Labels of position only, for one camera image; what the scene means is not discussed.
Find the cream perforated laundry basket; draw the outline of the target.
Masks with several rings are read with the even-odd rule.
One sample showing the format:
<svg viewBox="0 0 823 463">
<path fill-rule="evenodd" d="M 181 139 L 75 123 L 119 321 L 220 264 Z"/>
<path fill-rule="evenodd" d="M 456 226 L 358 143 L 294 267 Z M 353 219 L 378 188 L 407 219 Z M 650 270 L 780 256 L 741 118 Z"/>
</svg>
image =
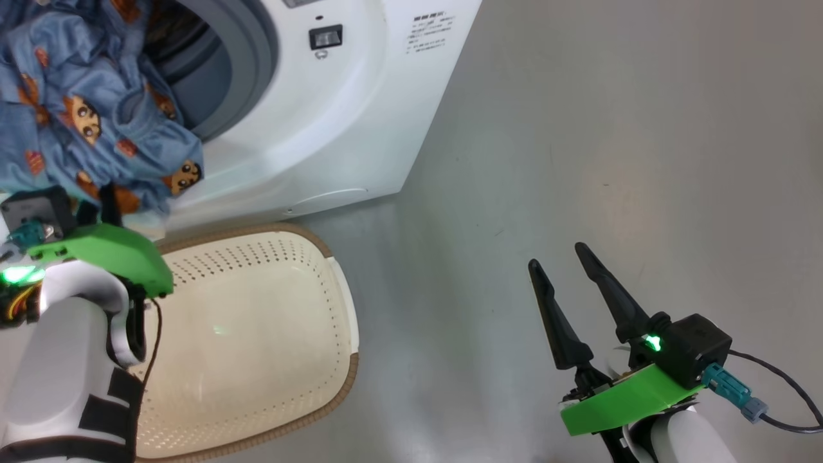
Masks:
<svg viewBox="0 0 823 463">
<path fill-rule="evenodd" d="M 203 463 L 317 422 L 353 387 L 359 329 L 332 250 L 306 228 L 167 241 L 174 292 L 147 306 L 158 346 L 136 463 Z"/>
</svg>

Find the grey washer door gasket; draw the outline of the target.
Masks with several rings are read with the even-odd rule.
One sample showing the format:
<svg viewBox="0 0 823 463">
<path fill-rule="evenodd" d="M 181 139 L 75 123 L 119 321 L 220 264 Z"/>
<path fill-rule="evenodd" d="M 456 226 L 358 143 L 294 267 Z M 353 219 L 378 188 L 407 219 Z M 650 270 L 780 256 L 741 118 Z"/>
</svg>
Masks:
<svg viewBox="0 0 823 463">
<path fill-rule="evenodd" d="M 278 59 L 261 0 L 152 0 L 144 50 L 170 86 L 183 125 L 203 141 L 255 108 Z"/>
</svg>

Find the black washer door latch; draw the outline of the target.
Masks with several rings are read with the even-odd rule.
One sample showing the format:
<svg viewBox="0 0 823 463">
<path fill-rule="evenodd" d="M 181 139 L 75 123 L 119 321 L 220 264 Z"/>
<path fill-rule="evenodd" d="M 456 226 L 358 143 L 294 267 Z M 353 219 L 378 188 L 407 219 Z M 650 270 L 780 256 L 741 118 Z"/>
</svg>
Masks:
<svg viewBox="0 0 823 463">
<path fill-rule="evenodd" d="M 311 50 L 324 50 L 343 44 L 342 24 L 333 24 L 309 30 L 309 45 Z"/>
</svg>

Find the printed text label on washer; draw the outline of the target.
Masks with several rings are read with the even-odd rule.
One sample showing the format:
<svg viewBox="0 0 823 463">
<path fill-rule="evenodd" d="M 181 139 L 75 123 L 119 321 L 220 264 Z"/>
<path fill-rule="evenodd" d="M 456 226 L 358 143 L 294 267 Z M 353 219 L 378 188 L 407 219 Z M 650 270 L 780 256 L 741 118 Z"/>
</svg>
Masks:
<svg viewBox="0 0 823 463">
<path fill-rule="evenodd" d="M 406 55 L 443 47 L 451 34 L 456 15 L 440 11 L 414 17 L 405 37 Z"/>
</svg>

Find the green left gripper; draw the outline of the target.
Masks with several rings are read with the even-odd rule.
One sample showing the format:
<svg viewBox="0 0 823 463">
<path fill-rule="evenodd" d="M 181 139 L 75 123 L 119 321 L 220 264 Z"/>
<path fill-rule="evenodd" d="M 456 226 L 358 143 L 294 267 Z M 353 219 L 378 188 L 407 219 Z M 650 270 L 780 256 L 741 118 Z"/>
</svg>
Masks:
<svg viewBox="0 0 823 463">
<path fill-rule="evenodd" d="M 158 246 L 144 235 L 122 228 L 114 183 L 99 189 L 99 202 L 102 223 L 83 226 L 62 239 L 33 246 L 27 255 L 42 264 L 65 260 L 91 264 L 143 287 L 147 297 L 172 294 L 173 272 Z"/>
</svg>

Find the round white filter cover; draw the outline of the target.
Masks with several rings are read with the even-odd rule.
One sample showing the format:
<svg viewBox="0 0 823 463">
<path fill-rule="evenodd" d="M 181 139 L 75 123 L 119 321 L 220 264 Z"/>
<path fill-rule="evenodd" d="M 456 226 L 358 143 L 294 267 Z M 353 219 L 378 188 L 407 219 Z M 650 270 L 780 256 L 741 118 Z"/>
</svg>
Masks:
<svg viewBox="0 0 823 463">
<path fill-rule="evenodd" d="M 294 205 L 286 207 L 282 214 L 286 217 L 299 217 L 320 213 L 329 209 L 344 207 L 368 199 L 366 188 L 344 188 L 312 197 L 306 197 Z"/>
</svg>

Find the white front-load washing machine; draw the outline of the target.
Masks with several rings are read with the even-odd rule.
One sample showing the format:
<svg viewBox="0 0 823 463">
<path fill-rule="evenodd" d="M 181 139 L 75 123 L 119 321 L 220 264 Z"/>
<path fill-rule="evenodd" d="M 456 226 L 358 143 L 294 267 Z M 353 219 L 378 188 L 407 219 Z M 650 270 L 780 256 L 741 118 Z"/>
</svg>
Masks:
<svg viewBox="0 0 823 463">
<path fill-rule="evenodd" d="M 168 215 L 128 216 L 154 239 L 257 213 L 276 219 L 306 197 L 399 192 L 434 120 L 482 0 L 261 0 L 277 37 L 264 96 L 203 141 L 204 179 Z M 418 15 L 456 15 L 446 44 L 406 55 Z M 342 24 L 343 44 L 311 50 L 309 30 Z"/>
</svg>

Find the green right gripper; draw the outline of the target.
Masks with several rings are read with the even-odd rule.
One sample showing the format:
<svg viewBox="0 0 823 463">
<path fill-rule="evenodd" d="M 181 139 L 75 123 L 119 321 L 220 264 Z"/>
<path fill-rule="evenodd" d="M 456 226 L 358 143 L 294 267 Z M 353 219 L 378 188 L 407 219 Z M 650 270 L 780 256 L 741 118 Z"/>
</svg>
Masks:
<svg viewBox="0 0 823 463">
<path fill-rule="evenodd" d="M 574 244 L 580 264 L 599 288 L 615 322 L 621 343 L 649 334 L 649 316 L 612 272 L 582 241 Z M 572 329 L 556 301 L 555 288 L 538 260 L 527 264 L 538 310 L 552 351 L 556 369 L 575 368 L 577 387 L 559 405 L 559 415 L 568 434 L 578 436 L 621 428 L 667 410 L 696 395 L 703 387 L 686 390 L 652 363 L 638 371 L 611 380 L 594 368 L 593 352 Z"/>
</svg>

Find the blue bear print clothes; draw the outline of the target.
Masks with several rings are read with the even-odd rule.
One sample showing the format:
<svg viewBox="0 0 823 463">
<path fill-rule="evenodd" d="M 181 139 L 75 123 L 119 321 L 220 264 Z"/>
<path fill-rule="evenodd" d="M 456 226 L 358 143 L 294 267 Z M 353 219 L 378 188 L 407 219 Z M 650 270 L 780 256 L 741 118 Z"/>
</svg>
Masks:
<svg viewBox="0 0 823 463">
<path fill-rule="evenodd" d="M 0 0 L 0 193 L 59 186 L 168 213 L 202 141 L 144 52 L 153 0 Z"/>
</svg>

